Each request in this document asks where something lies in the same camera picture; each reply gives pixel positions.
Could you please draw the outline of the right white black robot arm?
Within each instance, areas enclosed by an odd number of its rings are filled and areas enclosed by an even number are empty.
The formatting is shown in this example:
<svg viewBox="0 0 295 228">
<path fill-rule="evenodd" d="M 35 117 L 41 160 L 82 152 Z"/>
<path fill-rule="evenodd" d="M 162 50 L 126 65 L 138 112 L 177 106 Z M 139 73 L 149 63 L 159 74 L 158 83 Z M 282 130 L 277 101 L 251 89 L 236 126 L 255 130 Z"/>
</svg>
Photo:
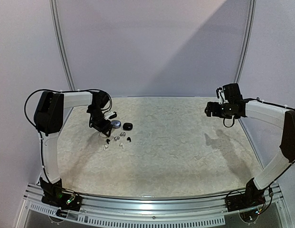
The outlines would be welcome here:
<svg viewBox="0 0 295 228">
<path fill-rule="evenodd" d="M 240 120 L 264 168 L 246 189 L 262 191 L 295 163 L 295 108 L 244 98 L 237 83 L 217 88 L 217 101 L 205 108 L 208 117 Z"/>
</svg>

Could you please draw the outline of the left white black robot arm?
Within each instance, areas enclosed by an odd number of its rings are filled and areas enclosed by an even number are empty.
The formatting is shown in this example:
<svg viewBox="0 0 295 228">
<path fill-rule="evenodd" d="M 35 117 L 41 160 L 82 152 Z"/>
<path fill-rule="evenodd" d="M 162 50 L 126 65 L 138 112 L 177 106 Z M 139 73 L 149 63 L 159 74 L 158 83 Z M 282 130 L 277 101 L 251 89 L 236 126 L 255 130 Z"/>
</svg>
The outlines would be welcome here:
<svg viewBox="0 0 295 228">
<path fill-rule="evenodd" d="M 57 141 L 63 128 L 64 110 L 86 106 L 90 114 L 88 126 L 106 137 L 111 136 L 113 126 L 104 113 L 111 109 L 110 95 L 102 90 L 88 89 L 56 92 L 43 90 L 38 102 L 34 124 L 40 136 L 42 181 L 55 185 L 61 182 L 57 163 Z"/>
</svg>

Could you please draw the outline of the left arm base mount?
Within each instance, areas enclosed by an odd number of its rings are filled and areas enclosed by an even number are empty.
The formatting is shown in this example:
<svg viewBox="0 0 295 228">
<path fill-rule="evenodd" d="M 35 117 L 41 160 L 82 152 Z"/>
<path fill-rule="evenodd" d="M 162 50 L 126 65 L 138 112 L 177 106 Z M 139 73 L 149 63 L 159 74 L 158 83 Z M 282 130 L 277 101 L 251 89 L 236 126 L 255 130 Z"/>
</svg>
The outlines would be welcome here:
<svg viewBox="0 0 295 228">
<path fill-rule="evenodd" d="M 61 208 L 61 210 L 80 211 L 83 198 L 75 191 L 63 188 L 43 189 L 42 203 Z"/>
</svg>

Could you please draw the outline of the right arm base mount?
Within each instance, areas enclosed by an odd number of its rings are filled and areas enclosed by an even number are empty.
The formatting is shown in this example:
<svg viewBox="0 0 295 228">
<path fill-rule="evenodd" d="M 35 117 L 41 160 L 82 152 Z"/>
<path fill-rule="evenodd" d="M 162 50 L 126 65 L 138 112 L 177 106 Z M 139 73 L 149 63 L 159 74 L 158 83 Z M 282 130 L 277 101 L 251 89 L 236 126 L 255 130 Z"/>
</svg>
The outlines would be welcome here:
<svg viewBox="0 0 295 228">
<path fill-rule="evenodd" d="M 268 205 L 266 205 L 266 198 L 263 194 L 261 196 L 257 196 L 257 198 L 248 199 L 248 197 L 245 196 L 245 193 L 241 193 L 238 190 L 232 190 L 225 196 L 225 205 L 228 209 L 228 212 L 231 212 L 257 207 L 258 205 L 262 204 L 262 207 L 260 209 L 257 209 L 257 211 L 255 212 L 255 214 L 260 215 L 261 213 L 266 211 L 272 203 L 274 196 L 272 188 L 269 188 L 268 193 L 270 197 L 270 202 Z"/>
</svg>

